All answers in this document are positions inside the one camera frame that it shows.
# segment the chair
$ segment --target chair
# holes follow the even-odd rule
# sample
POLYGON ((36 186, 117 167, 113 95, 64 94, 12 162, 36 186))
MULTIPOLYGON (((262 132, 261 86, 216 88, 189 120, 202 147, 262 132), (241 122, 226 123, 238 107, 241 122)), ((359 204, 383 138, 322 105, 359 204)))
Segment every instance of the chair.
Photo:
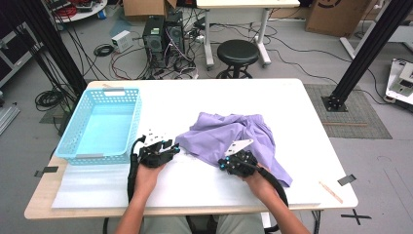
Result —
POLYGON ((258 61, 259 57, 258 48, 253 43, 245 40, 229 40, 219 45, 217 54, 219 59, 228 65, 226 70, 216 76, 217 79, 252 78, 246 69, 258 61))

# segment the wooden stick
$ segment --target wooden stick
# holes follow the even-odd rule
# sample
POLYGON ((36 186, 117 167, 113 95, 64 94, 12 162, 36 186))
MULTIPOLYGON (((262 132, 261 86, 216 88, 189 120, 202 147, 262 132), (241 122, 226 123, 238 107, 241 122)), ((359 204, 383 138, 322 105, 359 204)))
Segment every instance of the wooden stick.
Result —
POLYGON ((343 199, 341 199, 339 196, 337 196, 337 194, 335 194, 335 192, 333 192, 333 190, 331 190, 331 188, 329 188, 327 185, 325 185, 323 182, 319 181, 319 184, 321 184, 321 186, 327 190, 328 193, 331 194, 331 196, 333 196, 335 199, 337 199, 337 201, 339 201, 341 204, 343 204, 343 199))

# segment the person's left hand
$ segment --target person's left hand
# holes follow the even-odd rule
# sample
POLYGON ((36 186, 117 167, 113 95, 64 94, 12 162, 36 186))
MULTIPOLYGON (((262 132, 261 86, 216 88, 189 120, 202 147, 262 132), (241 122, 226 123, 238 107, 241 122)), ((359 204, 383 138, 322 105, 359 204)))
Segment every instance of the person's left hand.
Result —
POLYGON ((147 168, 139 164, 137 168, 136 181, 134 185, 133 197, 140 196, 147 199, 156 186, 159 172, 165 167, 163 164, 159 168, 147 168))

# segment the forearm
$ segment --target forearm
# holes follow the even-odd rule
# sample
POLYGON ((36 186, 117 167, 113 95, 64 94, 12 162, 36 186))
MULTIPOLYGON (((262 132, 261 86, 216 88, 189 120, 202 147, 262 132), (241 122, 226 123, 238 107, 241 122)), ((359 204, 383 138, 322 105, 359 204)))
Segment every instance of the forearm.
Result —
POLYGON ((134 196, 116 228, 117 234, 139 233, 147 197, 134 196))
POLYGON ((282 234, 310 233, 275 192, 261 201, 276 219, 282 234))

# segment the plastic container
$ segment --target plastic container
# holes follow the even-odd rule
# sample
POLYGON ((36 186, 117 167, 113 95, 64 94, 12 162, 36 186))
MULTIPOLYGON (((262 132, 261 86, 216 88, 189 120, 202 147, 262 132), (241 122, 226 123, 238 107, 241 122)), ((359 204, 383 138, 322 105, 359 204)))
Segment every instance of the plastic container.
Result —
POLYGON ((55 155, 71 165, 128 163, 140 109, 138 88, 85 90, 55 155))

